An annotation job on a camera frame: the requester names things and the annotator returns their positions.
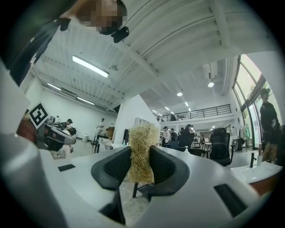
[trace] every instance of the person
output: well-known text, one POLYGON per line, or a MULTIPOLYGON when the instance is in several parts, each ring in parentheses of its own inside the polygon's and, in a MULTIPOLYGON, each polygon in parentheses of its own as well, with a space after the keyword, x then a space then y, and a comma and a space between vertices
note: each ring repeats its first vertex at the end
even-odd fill
POLYGON ((184 130, 181 131, 181 135, 190 135, 190 130, 193 125, 187 124, 184 130))
POLYGON ((66 122, 61 122, 61 123, 55 123, 55 127, 63 130, 63 129, 67 129, 67 126, 69 126, 70 124, 72 124, 72 120, 68 119, 66 122))
POLYGON ((163 129, 164 132, 163 132, 162 146, 165 147, 165 145, 168 144, 171 136, 167 126, 165 126, 163 129))
POLYGON ((204 144, 205 144, 205 137, 204 135, 201 135, 199 146, 204 145, 204 144))
POLYGON ((263 129, 263 140, 266 143, 263 151, 263 161, 270 159, 275 163, 277 156, 277 145, 279 140, 279 121, 273 104, 268 102, 269 91, 265 88, 261 90, 261 99, 263 101, 260 108, 261 126, 263 129))
POLYGON ((177 140, 177 133, 174 131, 173 128, 171 128, 170 136, 171 136, 171 141, 176 141, 177 140))
POLYGON ((102 134, 103 133, 103 128, 104 128, 104 118, 102 118, 101 119, 101 123, 95 128, 95 130, 97 129, 97 128, 99 128, 99 130, 98 130, 98 132, 97 132, 97 134, 102 134))
POLYGON ((175 118, 175 115, 174 115, 174 114, 171 115, 170 121, 176 121, 176 118, 175 118))
POLYGON ((126 6, 121 0, 38 0, 23 12, 11 29, 2 60, 20 85, 58 27, 65 31, 71 19, 76 19, 83 26, 111 35, 118 31, 126 15, 126 6))
POLYGON ((180 131, 178 132, 177 141, 180 140, 181 132, 182 132, 183 130, 184 130, 184 127, 182 127, 182 128, 180 129, 180 131))

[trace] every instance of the white sink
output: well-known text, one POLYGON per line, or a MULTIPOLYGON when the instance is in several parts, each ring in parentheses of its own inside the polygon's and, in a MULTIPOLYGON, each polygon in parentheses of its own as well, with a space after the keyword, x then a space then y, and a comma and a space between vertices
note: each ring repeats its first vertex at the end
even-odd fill
POLYGON ((262 162, 260 166, 254 165, 253 168, 249 168, 249 166, 231 168, 231 171, 238 179, 246 183, 253 183, 271 177, 280 172, 281 169, 281 166, 262 162))

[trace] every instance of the fluorescent light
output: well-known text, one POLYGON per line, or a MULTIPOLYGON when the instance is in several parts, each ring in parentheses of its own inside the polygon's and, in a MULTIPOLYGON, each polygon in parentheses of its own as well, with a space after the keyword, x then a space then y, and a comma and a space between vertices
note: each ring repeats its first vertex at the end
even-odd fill
POLYGON ((87 103, 89 103, 89 104, 91 104, 91 105, 95 105, 94 103, 89 102, 89 101, 87 101, 87 100, 84 100, 84 99, 82 99, 82 98, 77 97, 77 99, 82 100, 82 101, 84 101, 84 102, 87 102, 87 103))
POLYGON ((210 82, 209 85, 208 85, 208 87, 210 87, 210 88, 213 87, 213 86, 214 86, 213 82, 210 82))
POLYGON ((82 66, 85 66, 85 67, 89 68, 89 69, 92 70, 92 71, 95 71, 96 73, 102 75, 103 77, 108 77, 108 76, 109 76, 109 73, 108 73, 108 72, 106 72, 106 71, 104 71, 104 70, 101 70, 101 69, 99 69, 98 67, 96 67, 96 66, 94 66, 94 65, 92 65, 92 64, 90 64, 90 63, 88 63, 88 62, 86 62, 85 60, 82 60, 82 59, 80 59, 80 58, 78 58, 78 57, 76 57, 76 56, 74 56, 74 55, 72 56, 72 60, 73 60, 74 62, 76 62, 76 63, 79 63, 79 64, 82 65, 82 66))
POLYGON ((55 89, 57 89, 57 90, 59 90, 59 91, 61 91, 60 88, 58 88, 58 87, 56 87, 56 86, 54 86, 54 85, 52 85, 52 84, 49 84, 49 83, 48 83, 48 85, 51 86, 51 87, 53 87, 53 88, 55 88, 55 89))

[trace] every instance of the black rectangular slot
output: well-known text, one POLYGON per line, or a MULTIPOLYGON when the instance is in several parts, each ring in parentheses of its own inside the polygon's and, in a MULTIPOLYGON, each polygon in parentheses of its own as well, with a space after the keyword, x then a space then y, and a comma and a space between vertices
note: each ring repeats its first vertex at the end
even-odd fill
POLYGON ((58 167, 60 172, 66 171, 66 170, 69 170, 69 169, 72 169, 72 168, 75 168, 75 166, 73 164, 68 164, 68 165, 65 165, 65 166, 58 167))
POLYGON ((232 191, 227 184, 221 184, 214 187, 224 204, 233 217, 236 217, 246 209, 246 205, 241 199, 232 191))

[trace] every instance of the dried grass bundle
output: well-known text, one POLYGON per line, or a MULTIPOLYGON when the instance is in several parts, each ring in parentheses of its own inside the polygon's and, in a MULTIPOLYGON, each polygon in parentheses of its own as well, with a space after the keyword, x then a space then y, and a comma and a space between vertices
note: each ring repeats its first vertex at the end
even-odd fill
POLYGON ((159 129, 155 125, 138 125, 129 132, 131 167, 128 176, 133 182, 153 183, 154 177, 150 166, 150 146, 159 138, 159 129))

